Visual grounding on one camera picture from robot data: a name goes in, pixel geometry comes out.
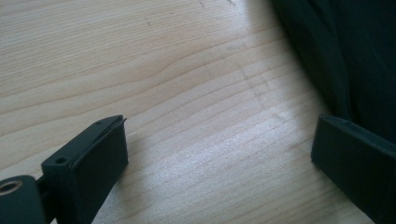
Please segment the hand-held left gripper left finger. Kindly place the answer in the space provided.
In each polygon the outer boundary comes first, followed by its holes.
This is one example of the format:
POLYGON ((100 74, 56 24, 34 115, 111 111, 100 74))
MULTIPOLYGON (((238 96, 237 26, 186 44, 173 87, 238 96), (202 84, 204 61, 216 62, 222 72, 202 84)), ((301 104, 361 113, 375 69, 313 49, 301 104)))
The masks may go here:
POLYGON ((127 164, 122 115, 96 121, 44 160, 58 224, 91 224, 127 164))

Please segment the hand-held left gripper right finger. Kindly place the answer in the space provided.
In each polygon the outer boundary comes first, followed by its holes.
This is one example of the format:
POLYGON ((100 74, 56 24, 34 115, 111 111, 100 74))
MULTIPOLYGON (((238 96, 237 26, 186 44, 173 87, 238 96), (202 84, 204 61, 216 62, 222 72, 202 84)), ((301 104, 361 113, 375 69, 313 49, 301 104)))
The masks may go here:
POLYGON ((311 159, 375 224, 396 224, 396 145, 348 120, 321 115, 311 159))

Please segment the black pants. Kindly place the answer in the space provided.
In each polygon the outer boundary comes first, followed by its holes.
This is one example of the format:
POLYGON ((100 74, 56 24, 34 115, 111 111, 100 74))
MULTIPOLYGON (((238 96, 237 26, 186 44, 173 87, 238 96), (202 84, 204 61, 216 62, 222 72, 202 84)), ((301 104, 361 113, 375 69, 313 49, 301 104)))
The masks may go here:
POLYGON ((273 0, 335 116, 396 144, 396 0, 273 0))

